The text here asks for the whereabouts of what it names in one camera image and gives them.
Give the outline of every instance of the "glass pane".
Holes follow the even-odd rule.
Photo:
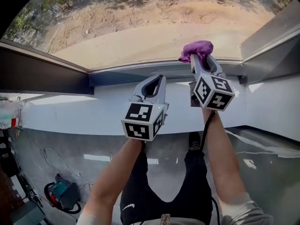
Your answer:
[[[177,60],[210,40],[213,56],[239,45],[292,0],[31,0],[4,38],[89,69]]]

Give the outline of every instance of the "forearm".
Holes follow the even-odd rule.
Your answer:
[[[99,215],[104,207],[105,209],[110,208],[112,211],[119,194],[129,179],[141,148],[141,141],[134,139],[127,140],[118,154],[102,170],[92,187],[89,200],[83,212]]]
[[[210,110],[203,110],[204,122],[207,121],[210,113]],[[239,162],[218,113],[210,122],[206,139],[218,197],[228,203],[235,194],[246,190],[240,178]]]

